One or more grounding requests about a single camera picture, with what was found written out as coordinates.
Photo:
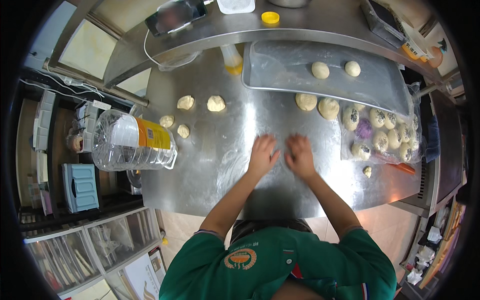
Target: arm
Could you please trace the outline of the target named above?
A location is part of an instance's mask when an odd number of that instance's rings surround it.
[[[285,153],[286,163],[313,191],[338,237],[342,238],[351,228],[361,227],[353,210],[315,171],[308,138],[299,134],[290,136],[287,139],[287,146],[291,149],[293,156]]]
[[[252,147],[248,170],[233,188],[208,213],[200,229],[211,230],[225,238],[237,219],[247,197],[258,181],[273,167],[280,156],[280,150],[271,155],[276,144],[272,135],[257,137]]]

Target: metal baking tray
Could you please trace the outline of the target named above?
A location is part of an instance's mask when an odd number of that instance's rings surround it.
[[[357,77],[345,72],[345,63],[350,60],[360,65]],[[328,65],[328,78],[313,76],[312,64],[316,61]],[[241,81],[250,89],[333,97],[407,118],[413,113],[412,98],[396,62],[340,45],[302,41],[246,43]]]

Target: shirt logo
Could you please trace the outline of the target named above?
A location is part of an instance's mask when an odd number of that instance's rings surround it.
[[[236,250],[225,257],[223,262],[225,266],[230,269],[240,269],[248,270],[250,269],[255,262],[257,261],[257,254],[255,251],[249,248],[243,248]]]

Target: green shirt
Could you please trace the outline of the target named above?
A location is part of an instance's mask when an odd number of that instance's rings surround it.
[[[326,299],[393,299],[396,276],[388,257],[363,229],[338,244],[315,234],[268,227],[225,250],[215,235],[197,233],[173,259],[163,299],[270,299],[287,277]]]

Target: purple dough ball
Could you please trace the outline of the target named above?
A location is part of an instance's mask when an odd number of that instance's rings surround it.
[[[360,119],[355,134],[362,139],[369,139],[372,136],[373,130],[370,121],[367,119]]]

